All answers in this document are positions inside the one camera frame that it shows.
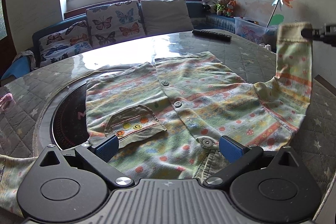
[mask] pinwheel stick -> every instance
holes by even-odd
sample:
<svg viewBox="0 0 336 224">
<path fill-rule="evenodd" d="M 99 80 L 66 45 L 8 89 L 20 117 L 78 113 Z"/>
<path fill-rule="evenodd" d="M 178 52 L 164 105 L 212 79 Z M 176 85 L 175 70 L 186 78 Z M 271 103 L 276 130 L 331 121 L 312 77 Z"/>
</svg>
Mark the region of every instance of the pinwheel stick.
<svg viewBox="0 0 336 224">
<path fill-rule="evenodd" d="M 270 19 L 269 19 L 269 21 L 268 21 L 268 23 L 267 23 L 266 28 L 269 26 L 269 24 L 270 24 L 270 22 L 271 22 L 271 20 L 272 20 L 272 17 L 273 17 L 273 15 L 274 15 L 274 13 L 275 13 L 275 10 L 276 10 L 277 7 L 278 7 L 279 2 L 280 2 L 280 0 L 277 1 L 276 5 L 275 5 L 275 7 L 274 7 L 274 10 L 273 10 L 273 12 L 272 12 L 272 14 L 271 14 L 271 17 L 270 17 Z"/>
</svg>

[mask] plain white cushion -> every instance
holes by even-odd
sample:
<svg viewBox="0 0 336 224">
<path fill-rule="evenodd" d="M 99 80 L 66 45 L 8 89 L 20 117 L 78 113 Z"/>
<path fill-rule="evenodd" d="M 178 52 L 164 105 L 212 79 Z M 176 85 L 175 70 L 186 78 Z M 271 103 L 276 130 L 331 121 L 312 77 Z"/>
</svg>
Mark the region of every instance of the plain white cushion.
<svg viewBox="0 0 336 224">
<path fill-rule="evenodd" d="M 185 0 L 141 0 L 147 35 L 193 30 Z"/>
</svg>

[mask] pink object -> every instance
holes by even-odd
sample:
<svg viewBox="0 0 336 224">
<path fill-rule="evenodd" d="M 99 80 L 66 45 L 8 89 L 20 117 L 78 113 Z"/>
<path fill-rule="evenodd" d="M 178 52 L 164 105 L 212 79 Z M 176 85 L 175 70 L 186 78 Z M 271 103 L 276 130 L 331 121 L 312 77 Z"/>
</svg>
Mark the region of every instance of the pink object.
<svg viewBox="0 0 336 224">
<path fill-rule="evenodd" d="M 13 95 L 11 93 L 7 93 L 0 99 L 0 113 L 6 113 L 15 105 L 16 103 L 13 99 Z"/>
</svg>

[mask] quilted tablecloth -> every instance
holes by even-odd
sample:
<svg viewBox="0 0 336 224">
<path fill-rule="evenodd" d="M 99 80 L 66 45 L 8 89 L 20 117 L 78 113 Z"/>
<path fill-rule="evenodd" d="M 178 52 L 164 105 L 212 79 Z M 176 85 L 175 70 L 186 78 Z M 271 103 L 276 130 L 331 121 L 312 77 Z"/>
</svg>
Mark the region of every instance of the quilted tablecloth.
<svg viewBox="0 0 336 224">
<path fill-rule="evenodd" d="M 0 114 L 0 154 L 38 156 L 37 132 L 41 116 L 61 88 L 94 70 L 120 64 L 153 63 L 155 58 L 210 51 L 248 83 L 266 82 L 275 75 L 276 55 L 242 37 L 230 44 L 195 37 L 191 32 L 146 37 L 86 52 L 33 71 L 5 87 L 16 106 Z M 328 193 L 336 170 L 336 97 L 314 80 L 311 105 L 291 146 L 302 157 L 318 183 Z"/>
</svg>

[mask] plastic storage bin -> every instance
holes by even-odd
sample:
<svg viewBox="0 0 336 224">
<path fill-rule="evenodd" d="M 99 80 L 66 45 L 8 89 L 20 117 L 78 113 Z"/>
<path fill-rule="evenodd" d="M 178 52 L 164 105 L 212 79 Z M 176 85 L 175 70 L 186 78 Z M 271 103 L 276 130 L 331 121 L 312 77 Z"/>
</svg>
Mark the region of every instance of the plastic storage bin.
<svg viewBox="0 0 336 224">
<path fill-rule="evenodd" d="M 270 39 L 270 37 L 265 37 L 265 35 L 276 36 L 277 28 L 276 27 L 266 28 L 267 24 L 264 22 L 259 21 L 260 25 L 257 25 L 248 22 L 247 20 L 254 20 L 248 17 L 243 18 L 235 17 L 235 20 L 236 20 L 235 34 L 247 40 L 250 40 L 258 45 Z"/>
</svg>

